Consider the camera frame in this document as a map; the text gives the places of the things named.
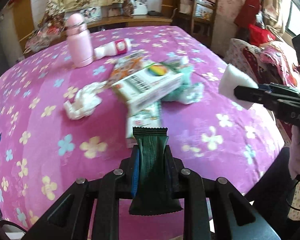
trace crumpled tissue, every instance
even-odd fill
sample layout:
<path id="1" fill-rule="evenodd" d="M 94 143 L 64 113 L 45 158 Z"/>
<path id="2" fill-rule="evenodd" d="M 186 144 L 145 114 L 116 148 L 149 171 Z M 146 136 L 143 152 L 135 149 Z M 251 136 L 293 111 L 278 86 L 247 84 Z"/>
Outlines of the crumpled tissue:
<path id="1" fill-rule="evenodd" d="M 72 104 L 69 100 L 66 101 L 63 106 L 69 119 L 78 120 L 84 116 L 91 115 L 96 106 L 102 101 L 96 94 L 102 91 L 106 83 L 107 82 L 104 81 L 86 85 L 77 92 Z"/>

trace wooden chair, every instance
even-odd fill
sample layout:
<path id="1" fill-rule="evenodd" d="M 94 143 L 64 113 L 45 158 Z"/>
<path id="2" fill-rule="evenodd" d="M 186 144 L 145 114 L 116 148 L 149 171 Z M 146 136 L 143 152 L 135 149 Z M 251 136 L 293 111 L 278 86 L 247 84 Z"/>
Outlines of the wooden chair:
<path id="1" fill-rule="evenodd" d="M 211 47 L 212 36 L 213 36 L 213 27 L 217 14 L 218 1 L 216 0 L 212 6 L 206 5 L 203 2 L 199 2 L 197 0 L 193 1 L 191 14 L 180 13 L 180 0 L 176 0 L 175 2 L 175 15 L 174 15 L 174 23 L 179 26 L 187 33 L 189 33 L 196 40 L 206 45 L 208 48 Z M 213 13 L 210 19 L 204 19 L 202 17 L 198 17 L 195 15 L 197 5 L 203 5 L 206 8 L 210 8 L 213 10 Z"/>

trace pink bottle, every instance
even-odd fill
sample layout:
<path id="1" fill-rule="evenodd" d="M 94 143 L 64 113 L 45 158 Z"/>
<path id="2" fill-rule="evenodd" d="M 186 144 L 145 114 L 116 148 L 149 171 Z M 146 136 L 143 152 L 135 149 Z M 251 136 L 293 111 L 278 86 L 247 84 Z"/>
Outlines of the pink bottle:
<path id="1" fill-rule="evenodd" d="M 96 59 L 101 59 L 105 56 L 115 56 L 123 53 L 127 53 L 131 50 L 131 41 L 128 38 L 112 41 L 103 46 L 94 49 Z"/>
<path id="2" fill-rule="evenodd" d="M 90 31 L 79 13 L 71 15 L 67 21 L 67 41 L 75 67 L 85 67 L 93 61 Z"/>

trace hand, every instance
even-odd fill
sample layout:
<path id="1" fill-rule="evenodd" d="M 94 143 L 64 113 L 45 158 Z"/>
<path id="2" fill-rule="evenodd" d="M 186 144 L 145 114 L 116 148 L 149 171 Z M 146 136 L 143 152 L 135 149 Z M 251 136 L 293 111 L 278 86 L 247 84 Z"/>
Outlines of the hand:
<path id="1" fill-rule="evenodd" d="M 292 139 L 288 168 L 291 178 L 295 179 L 300 174 L 300 129 L 293 125 L 291 132 Z"/>

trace bed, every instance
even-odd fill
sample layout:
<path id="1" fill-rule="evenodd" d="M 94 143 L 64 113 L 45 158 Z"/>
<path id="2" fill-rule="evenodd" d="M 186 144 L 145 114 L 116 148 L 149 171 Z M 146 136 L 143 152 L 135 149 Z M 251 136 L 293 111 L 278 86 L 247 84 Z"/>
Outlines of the bed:
<path id="1" fill-rule="evenodd" d="M 245 110 L 218 94 L 226 63 L 183 30 L 149 26 L 91 34 L 94 47 L 130 38 L 153 61 L 187 55 L 203 99 L 162 103 L 172 155 L 202 177 L 228 180 L 247 193 L 284 142 L 265 108 Z M 0 78 L 0 209 L 2 218 L 29 229 L 78 177 L 101 178 L 131 154 L 125 140 L 126 106 L 110 90 L 90 117 L 67 118 L 66 100 L 92 82 L 107 80 L 118 57 L 75 69 L 66 42 L 47 48 Z M 120 201 L 120 239 L 170 239 L 182 234 L 183 212 L 130 216 Z"/>

